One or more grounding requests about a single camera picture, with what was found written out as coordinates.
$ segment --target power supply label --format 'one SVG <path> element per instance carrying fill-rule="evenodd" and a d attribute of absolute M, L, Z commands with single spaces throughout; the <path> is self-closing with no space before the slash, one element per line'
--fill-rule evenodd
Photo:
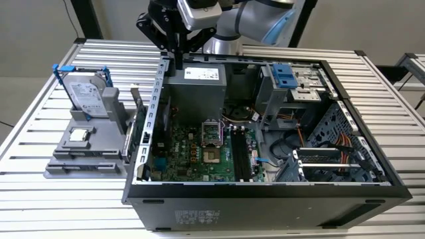
<path fill-rule="evenodd" d="M 97 87 L 91 83 L 80 82 L 71 82 L 69 86 L 81 110 L 92 117 L 107 117 L 107 109 Z"/>
<path fill-rule="evenodd" d="M 218 80 L 217 68 L 188 67 L 185 69 L 185 79 L 190 80 Z"/>
<path fill-rule="evenodd" d="M 176 210 L 178 224 L 216 224 L 220 210 Z"/>

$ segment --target case label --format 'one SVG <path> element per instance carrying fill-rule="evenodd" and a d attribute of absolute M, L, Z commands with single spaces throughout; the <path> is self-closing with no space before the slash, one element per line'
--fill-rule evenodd
<path fill-rule="evenodd" d="M 188 67 L 185 69 L 185 79 L 192 80 L 218 80 L 217 68 Z"/>
<path fill-rule="evenodd" d="M 220 210 L 176 210 L 178 224 L 216 224 Z"/>

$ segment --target gray floor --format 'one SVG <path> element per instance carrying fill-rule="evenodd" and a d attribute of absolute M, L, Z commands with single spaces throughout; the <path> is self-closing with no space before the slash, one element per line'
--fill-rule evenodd
<path fill-rule="evenodd" d="M 47 78 L 0 77 L 0 120 L 12 125 L 19 121 Z M 12 128 L 0 124 L 0 144 Z"/>

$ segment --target aluminum rail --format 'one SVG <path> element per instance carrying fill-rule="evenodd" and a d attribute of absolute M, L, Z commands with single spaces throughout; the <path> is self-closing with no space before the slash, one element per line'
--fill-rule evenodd
<path fill-rule="evenodd" d="M 44 179 L 71 119 L 71 102 L 53 77 L 0 147 L 0 234 L 8 238 L 425 238 L 425 123 L 368 57 L 353 51 L 244 46 L 248 56 L 326 60 L 413 199 L 349 230 L 152 233 L 121 204 L 124 179 Z M 87 40 L 61 61 L 111 68 L 120 101 L 129 88 L 149 98 L 160 52 L 152 43 Z"/>

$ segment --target ram slot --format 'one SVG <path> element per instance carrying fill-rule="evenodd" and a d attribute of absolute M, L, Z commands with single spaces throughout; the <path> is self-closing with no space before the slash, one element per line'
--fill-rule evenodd
<path fill-rule="evenodd" d="M 245 132 L 241 129 L 230 131 L 232 157 L 236 181 L 248 182 L 250 179 L 249 158 L 246 149 Z"/>

